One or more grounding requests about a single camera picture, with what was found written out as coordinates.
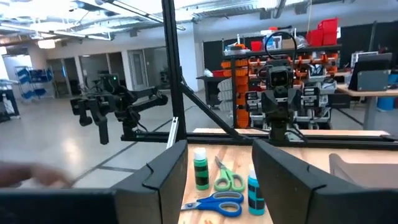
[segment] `glass door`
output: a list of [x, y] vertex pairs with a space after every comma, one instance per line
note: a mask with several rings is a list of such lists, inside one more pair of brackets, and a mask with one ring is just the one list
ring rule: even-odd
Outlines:
[[142, 50], [129, 52], [130, 68], [134, 79], [134, 89], [140, 90], [148, 87], [148, 76], [146, 73], [144, 53]]
[[53, 73], [53, 84], [55, 86], [56, 97], [71, 96], [72, 93], [63, 59], [47, 60], [47, 65]]

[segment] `red box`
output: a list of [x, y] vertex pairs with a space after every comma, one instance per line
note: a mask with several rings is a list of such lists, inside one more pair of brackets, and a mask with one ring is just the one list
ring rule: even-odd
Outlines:
[[224, 70], [212, 71], [213, 77], [224, 77]]
[[337, 32], [323, 34], [323, 42], [322, 45], [336, 45], [337, 44]]
[[325, 19], [318, 24], [318, 30], [323, 30], [324, 34], [331, 34], [337, 32], [338, 18]]
[[262, 41], [252, 41], [251, 42], [251, 50], [252, 51], [261, 51], [262, 50]]
[[323, 30], [310, 30], [307, 33], [307, 42], [310, 46], [319, 47], [322, 46]]

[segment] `scissor handle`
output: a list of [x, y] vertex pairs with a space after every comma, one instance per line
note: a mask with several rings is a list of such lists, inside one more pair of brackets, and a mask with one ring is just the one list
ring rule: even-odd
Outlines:
[[210, 197], [202, 198], [197, 200], [200, 203], [210, 203], [210, 202], [236, 202], [242, 203], [244, 200], [243, 194], [238, 192], [216, 192]]
[[227, 191], [231, 188], [231, 180], [228, 177], [227, 170], [221, 169], [221, 175], [219, 179], [216, 179], [214, 183], [214, 189], [216, 191]]
[[[235, 192], [243, 192], [244, 188], [246, 186], [244, 184], [244, 179], [242, 178], [242, 176], [235, 174], [233, 172], [231, 172], [230, 176], [231, 176], [231, 190], [233, 190]], [[235, 184], [235, 180], [238, 180], [238, 182], [240, 183], [240, 186], [237, 186]]]
[[[226, 208], [234, 208], [236, 211], [228, 211]], [[225, 217], [238, 217], [242, 214], [242, 206], [236, 202], [208, 202], [199, 204], [196, 209], [211, 210]]]

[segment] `scissors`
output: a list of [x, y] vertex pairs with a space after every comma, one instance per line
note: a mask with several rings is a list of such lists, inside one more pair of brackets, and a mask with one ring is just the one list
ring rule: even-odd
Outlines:
[[209, 210], [222, 214], [225, 217], [238, 217], [242, 214], [243, 195], [238, 192], [217, 192], [207, 198], [198, 199], [193, 203], [186, 203], [181, 210]]
[[[227, 169], [218, 157], [216, 157], [216, 163], [221, 170], [221, 177], [214, 184], [216, 191], [222, 192], [231, 189], [235, 192], [242, 192], [245, 188], [243, 178]], [[235, 179], [240, 182], [241, 186], [235, 185]]]

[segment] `wooden table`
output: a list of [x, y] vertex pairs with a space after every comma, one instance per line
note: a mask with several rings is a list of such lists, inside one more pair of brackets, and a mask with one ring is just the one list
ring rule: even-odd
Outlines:
[[377, 97], [378, 96], [398, 96], [398, 90], [387, 91], [353, 91], [349, 90], [346, 84], [337, 85], [337, 89], [349, 96], [365, 96], [366, 110], [363, 124], [364, 130], [374, 130], [376, 123]]
[[[257, 130], [239, 129], [240, 133], [264, 134]], [[223, 133], [222, 129], [196, 129], [196, 133]], [[336, 131], [336, 130], [302, 130], [304, 134], [312, 135], [365, 135], [378, 136], [380, 134], [388, 134], [384, 131]], [[206, 148], [210, 188], [208, 190], [197, 190], [195, 187], [195, 173], [193, 170], [193, 152], [197, 147]], [[398, 164], [398, 152], [394, 151], [371, 151], [371, 150], [352, 150], [352, 149], [307, 149], [307, 148], [282, 148], [288, 153], [299, 159], [329, 172], [329, 155], [331, 153], [338, 154], [343, 160], [351, 163], [389, 163]], [[196, 199], [208, 197], [215, 192], [213, 184], [220, 176], [220, 170], [215, 163], [215, 156], [218, 156], [226, 167], [232, 169], [235, 173], [242, 175], [247, 184], [247, 176], [249, 168], [253, 166], [251, 159], [251, 146], [211, 146], [211, 145], [194, 145], [188, 147], [188, 174], [187, 184], [183, 203], [194, 202]], [[268, 211], [263, 216], [254, 216], [248, 212], [247, 203], [247, 186], [243, 192], [245, 201], [242, 204], [243, 212], [238, 218], [226, 218], [216, 212], [188, 210], [180, 213], [179, 224], [227, 224], [227, 223], [249, 223], [272, 224], [271, 216]]]

